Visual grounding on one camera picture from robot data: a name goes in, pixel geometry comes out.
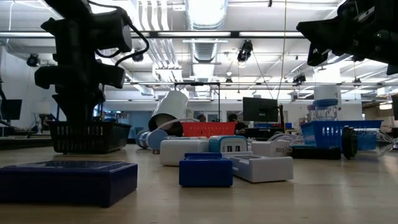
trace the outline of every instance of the computer monitor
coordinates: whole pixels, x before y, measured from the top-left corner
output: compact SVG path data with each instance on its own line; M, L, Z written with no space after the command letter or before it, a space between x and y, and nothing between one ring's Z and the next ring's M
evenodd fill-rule
M0 119L19 120L21 117L22 100L1 100Z
M278 101L244 97L243 120L278 122Z
M394 112L394 120L398 121L398 96L392 96L392 110Z

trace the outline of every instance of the black basket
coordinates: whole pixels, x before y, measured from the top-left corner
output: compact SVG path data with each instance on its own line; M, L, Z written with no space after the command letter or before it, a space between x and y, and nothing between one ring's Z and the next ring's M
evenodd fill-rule
M71 124L51 122L50 132L55 152L108 153L126 146L131 125L114 122Z

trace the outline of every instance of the red container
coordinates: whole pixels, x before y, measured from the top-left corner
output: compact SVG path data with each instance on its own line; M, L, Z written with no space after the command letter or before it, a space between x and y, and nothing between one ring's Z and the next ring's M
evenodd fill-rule
M185 137L234 135L234 122L182 122Z

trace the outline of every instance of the table surface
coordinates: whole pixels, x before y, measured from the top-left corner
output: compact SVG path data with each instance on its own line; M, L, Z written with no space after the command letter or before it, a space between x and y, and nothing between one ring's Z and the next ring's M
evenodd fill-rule
M139 164L138 188L111 208L4 204L0 223L397 223L398 152L355 161L294 160L294 180L231 188L181 188L178 167L128 145L105 155L63 155L51 147L0 151L0 166L48 160Z

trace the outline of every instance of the clear plastic container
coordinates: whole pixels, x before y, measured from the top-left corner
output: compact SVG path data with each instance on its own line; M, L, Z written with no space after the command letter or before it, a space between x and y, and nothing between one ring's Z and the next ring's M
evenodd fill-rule
M317 120L317 112L315 110L315 105L308 105L308 122Z
M315 100L315 116L318 121L334 121L337 118L337 99Z
M341 148L347 159L352 159L357 154L383 156L391 151L395 144L395 139L378 128L345 127L341 136Z

